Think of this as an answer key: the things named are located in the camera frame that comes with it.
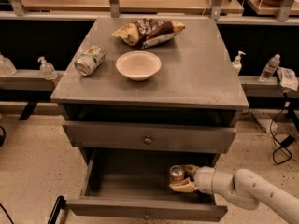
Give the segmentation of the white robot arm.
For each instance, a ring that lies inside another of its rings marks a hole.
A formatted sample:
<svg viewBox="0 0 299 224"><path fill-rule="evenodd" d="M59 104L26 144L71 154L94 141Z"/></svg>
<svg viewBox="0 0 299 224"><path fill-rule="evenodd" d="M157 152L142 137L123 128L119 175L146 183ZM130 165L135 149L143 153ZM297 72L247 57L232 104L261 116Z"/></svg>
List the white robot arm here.
<svg viewBox="0 0 299 224"><path fill-rule="evenodd" d="M299 199L279 189L248 169L234 174L193 164L174 165L169 170L174 192L218 194L227 202L247 210L264 203L289 224L299 224Z"/></svg>

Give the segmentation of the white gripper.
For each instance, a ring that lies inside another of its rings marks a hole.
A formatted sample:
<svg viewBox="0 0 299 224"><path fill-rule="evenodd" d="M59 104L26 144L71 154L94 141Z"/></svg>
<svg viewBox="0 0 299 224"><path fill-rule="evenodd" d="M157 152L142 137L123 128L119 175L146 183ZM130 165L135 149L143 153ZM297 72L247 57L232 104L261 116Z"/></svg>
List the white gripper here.
<svg viewBox="0 0 299 224"><path fill-rule="evenodd" d="M211 167L199 168L193 164L185 164L182 166L185 174L189 177L193 177L194 183L189 179L185 178L180 182L172 182L169 187L174 192L191 193L199 190L205 194L212 194L212 182L215 174L215 169Z"/></svg>

